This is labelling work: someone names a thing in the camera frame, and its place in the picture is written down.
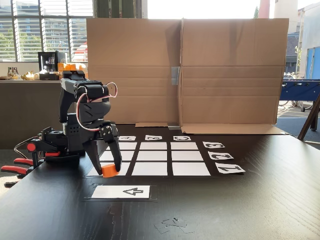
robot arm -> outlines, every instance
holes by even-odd
[[[114,122],[103,120],[111,108],[108,87],[100,81],[86,79],[81,71],[63,72],[61,87],[59,120],[63,123],[64,134],[68,137],[68,150],[77,151],[82,147],[101,175],[99,155],[109,146],[115,169],[119,172],[122,157],[118,129]],[[93,102],[97,99],[101,99],[101,102]],[[70,105],[74,102],[77,102],[76,115],[68,113]]]

black table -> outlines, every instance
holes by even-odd
[[[0,239],[5,240],[318,240],[320,151],[290,135],[190,135],[211,176],[131,176],[140,142],[160,135],[173,142],[179,130],[119,125],[137,136],[126,176],[85,176],[78,167],[42,164],[0,199]],[[220,142],[244,174],[219,173],[202,141]],[[97,185],[150,185],[147,200],[93,199]],[[154,224],[178,217],[194,227],[160,234]]]

cardboard panel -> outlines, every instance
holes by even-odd
[[[183,66],[283,66],[289,20],[185,19]]]
[[[185,19],[179,124],[194,134],[278,134],[288,19]]]
[[[106,119],[159,126],[178,122],[171,67],[180,66],[180,33],[178,19],[87,20],[90,79],[118,86]]]
[[[92,66],[180,65],[181,20],[87,19],[88,69]]]
[[[92,80],[116,83],[105,119],[118,124],[178,122],[178,86],[172,85],[171,67],[93,67]]]
[[[188,134],[284,134],[269,124],[184,124],[181,130]]]

printed number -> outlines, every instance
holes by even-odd
[[[228,172],[228,169],[230,170],[242,170],[239,166],[235,166],[235,167],[222,167],[222,166],[218,166],[218,169],[221,169],[222,171],[226,171]]]
[[[208,151],[208,153],[212,160],[233,159],[233,157],[229,153],[210,152],[210,151]]]
[[[225,146],[220,143],[220,142],[208,142],[208,141],[204,141],[203,145],[207,148],[207,149],[220,149],[220,148],[224,148]]]
[[[161,139],[162,139],[162,136],[145,135],[146,141],[161,140]]]
[[[233,174],[233,173],[243,173],[243,170],[239,165],[236,164],[223,164],[223,163],[215,163],[219,173],[222,174]]]
[[[152,136],[148,136],[146,139],[152,139],[152,140],[159,140],[160,139],[160,137],[152,137]]]
[[[119,141],[134,141],[136,136],[120,136]]]
[[[176,141],[190,141],[191,138],[189,136],[174,136],[173,140],[176,140]]]

paper card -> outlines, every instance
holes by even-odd
[[[167,176],[166,162],[136,162],[132,176]]]
[[[189,136],[173,136],[173,140],[175,141],[191,141]]]
[[[105,165],[112,164],[111,162],[101,162],[101,167]],[[116,176],[125,176],[127,174],[128,168],[129,168],[130,162],[123,162],[121,164],[121,169],[118,175]],[[87,174],[87,176],[101,176],[97,173],[96,169],[94,167],[91,168],[90,172]]]
[[[136,136],[119,136],[119,141],[134,141]]]
[[[210,176],[204,162],[173,162],[174,176]]]
[[[99,185],[92,199],[148,199],[149,185]]]
[[[233,157],[229,153],[208,151],[208,154],[212,160],[233,159]]]
[[[167,161],[167,151],[139,151],[137,161]]]
[[[220,143],[220,142],[208,142],[208,141],[203,141],[203,145],[207,148],[207,149],[220,149],[220,148],[224,148],[225,146]]]
[[[172,151],[172,161],[203,161],[199,151]]]
[[[146,141],[162,140],[162,136],[145,135]]]
[[[198,150],[195,142],[171,142],[172,150]]]
[[[120,152],[121,152],[122,161],[131,161],[135,151],[120,151]],[[100,157],[100,162],[102,161],[104,162],[114,161],[114,156],[112,155],[111,151],[105,151],[104,153],[102,153]]]
[[[236,164],[223,164],[215,163],[218,171],[222,174],[233,174],[233,173],[242,173],[245,172],[239,165]]]
[[[120,150],[135,150],[137,146],[136,142],[119,142]]]
[[[167,150],[166,142],[141,142],[140,150]]]

